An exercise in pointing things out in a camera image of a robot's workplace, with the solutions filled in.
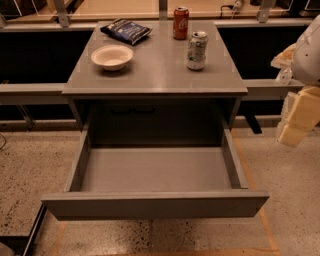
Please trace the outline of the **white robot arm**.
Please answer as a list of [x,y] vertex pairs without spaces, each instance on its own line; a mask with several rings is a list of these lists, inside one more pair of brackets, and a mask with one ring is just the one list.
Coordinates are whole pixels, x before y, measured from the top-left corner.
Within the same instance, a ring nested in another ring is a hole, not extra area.
[[279,85],[288,85],[291,79],[304,85],[286,98],[278,125],[278,141],[296,147],[320,122],[320,15],[271,65],[279,69]]

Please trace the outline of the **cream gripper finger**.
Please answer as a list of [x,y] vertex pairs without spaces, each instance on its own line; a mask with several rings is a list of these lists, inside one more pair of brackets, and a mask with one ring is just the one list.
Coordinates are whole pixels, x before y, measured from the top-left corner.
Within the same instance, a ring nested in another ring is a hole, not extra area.
[[277,141],[297,147],[319,122],[320,88],[307,86],[298,93],[289,92],[277,126]]

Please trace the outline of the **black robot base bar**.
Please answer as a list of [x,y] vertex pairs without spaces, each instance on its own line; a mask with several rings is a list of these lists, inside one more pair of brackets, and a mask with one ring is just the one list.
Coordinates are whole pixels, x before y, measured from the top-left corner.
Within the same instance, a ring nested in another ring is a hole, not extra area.
[[47,207],[41,205],[32,228],[26,236],[0,236],[0,256],[31,256]]

